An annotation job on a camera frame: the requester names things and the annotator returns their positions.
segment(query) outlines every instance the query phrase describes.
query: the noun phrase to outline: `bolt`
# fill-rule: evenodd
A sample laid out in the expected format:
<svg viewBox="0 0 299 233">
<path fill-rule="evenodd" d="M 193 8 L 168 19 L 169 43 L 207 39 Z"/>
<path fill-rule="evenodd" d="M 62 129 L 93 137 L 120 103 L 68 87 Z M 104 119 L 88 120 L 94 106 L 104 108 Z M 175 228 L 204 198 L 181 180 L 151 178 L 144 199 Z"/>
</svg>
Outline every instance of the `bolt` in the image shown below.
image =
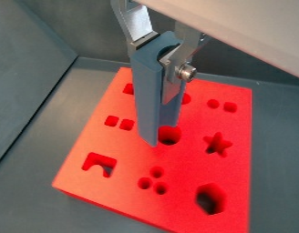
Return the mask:
<svg viewBox="0 0 299 233">
<path fill-rule="evenodd" d="M 189 83 L 193 80 L 196 73 L 196 68 L 184 63 L 179 68 L 177 76 L 185 83 Z"/>
</svg>

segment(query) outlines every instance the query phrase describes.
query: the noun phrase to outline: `star-shaped hole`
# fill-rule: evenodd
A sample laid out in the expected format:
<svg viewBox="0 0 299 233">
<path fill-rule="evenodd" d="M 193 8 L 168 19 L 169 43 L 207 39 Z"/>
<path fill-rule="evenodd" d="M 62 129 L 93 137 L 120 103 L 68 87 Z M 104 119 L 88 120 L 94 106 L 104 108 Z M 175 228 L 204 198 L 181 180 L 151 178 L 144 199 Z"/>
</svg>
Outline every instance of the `star-shaped hole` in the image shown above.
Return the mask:
<svg viewBox="0 0 299 233">
<path fill-rule="evenodd" d="M 208 154 L 218 153 L 222 157 L 226 157 L 226 149 L 232 146 L 232 143 L 230 141 L 223 140 L 223 134 L 220 132 L 216 132 L 214 137 L 203 137 L 204 141 L 208 143 L 208 147 L 205 149 L 205 152 Z"/>
</svg>

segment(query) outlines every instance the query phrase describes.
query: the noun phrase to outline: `red foam board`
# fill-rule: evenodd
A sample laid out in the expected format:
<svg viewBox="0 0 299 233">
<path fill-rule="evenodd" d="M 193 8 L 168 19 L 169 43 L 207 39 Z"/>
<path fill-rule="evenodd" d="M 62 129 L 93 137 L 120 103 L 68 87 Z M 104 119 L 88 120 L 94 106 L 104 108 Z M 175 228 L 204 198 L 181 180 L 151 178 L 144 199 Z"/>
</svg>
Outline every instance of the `red foam board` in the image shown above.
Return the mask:
<svg viewBox="0 0 299 233">
<path fill-rule="evenodd" d="M 74 198 L 171 232 L 247 232 L 251 90 L 196 80 L 179 125 L 151 147 L 137 135 L 121 68 L 54 178 Z"/>
</svg>

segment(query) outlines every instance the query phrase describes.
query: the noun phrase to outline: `circular hole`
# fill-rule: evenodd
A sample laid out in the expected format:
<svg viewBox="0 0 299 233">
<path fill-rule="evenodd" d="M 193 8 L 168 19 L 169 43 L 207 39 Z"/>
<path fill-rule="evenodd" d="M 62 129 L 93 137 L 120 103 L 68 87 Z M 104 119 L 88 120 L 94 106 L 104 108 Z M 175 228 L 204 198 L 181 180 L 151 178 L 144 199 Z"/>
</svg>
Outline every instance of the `circular hole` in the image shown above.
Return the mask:
<svg viewBox="0 0 299 233">
<path fill-rule="evenodd" d="M 163 174 L 164 174 L 164 170 L 163 170 L 161 167 L 153 167 L 153 168 L 151 169 L 149 173 L 151 173 L 151 176 L 152 176 L 153 178 L 160 178 L 160 177 L 163 176 Z"/>
<path fill-rule="evenodd" d="M 137 182 L 137 186 L 140 189 L 148 189 L 152 186 L 152 181 L 149 178 L 140 178 Z"/>
<path fill-rule="evenodd" d="M 188 104 L 191 102 L 191 96 L 188 94 L 183 94 L 183 105 Z"/>
<path fill-rule="evenodd" d="M 157 130 L 157 141 L 171 146 L 179 142 L 181 138 L 181 129 L 177 127 L 160 127 Z"/>
<path fill-rule="evenodd" d="M 164 195 L 167 193 L 167 185 L 164 183 L 156 183 L 156 185 L 155 185 L 155 192 L 159 195 Z"/>
<path fill-rule="evenodd" d="M 209 108 L 218 108 L 220 104 L 216 99 L 209 99 L 207 105 Z"/>
</svg>

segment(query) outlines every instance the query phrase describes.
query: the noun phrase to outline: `rectangular hole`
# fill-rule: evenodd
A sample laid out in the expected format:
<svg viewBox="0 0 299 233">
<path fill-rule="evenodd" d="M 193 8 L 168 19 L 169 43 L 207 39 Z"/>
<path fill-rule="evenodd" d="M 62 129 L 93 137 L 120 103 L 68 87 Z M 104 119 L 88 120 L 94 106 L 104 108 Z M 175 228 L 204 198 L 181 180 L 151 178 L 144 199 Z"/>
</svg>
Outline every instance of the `rectangular hole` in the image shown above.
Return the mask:
<svg viewBox="0 0 299 233">
<path fill-rule="evenodd" d="M 124 129 L 127 131 L 131 131 L 133 128 L 135 122 L 128 119 L 123 119 L 121 124 L 119 126 L 120 129 Z"/>
<path fill-rule="evenodd" d="M 115 127 L 115 126 L 116 126 L 116 123 L 117 123 L 117 120 L 119 120 L 119 117 L 116 117 L 116 116 L 108 116 L 108 117 L 105 118 L 104 124 L 105 124 L 107 126 L 109 126 L 109 127 Z"/>
<path fill-rule="evenodd" d="M 133 95 L 133 94 L 135 94 L 135 91 L 133 91 L 133 84 L 127 84 L 127 85 L 125 85 L 125 88 L 124 88 L 124 90 L 123 90 L 123 93 L 129 94 L 129 95 Z"/>
</svg>

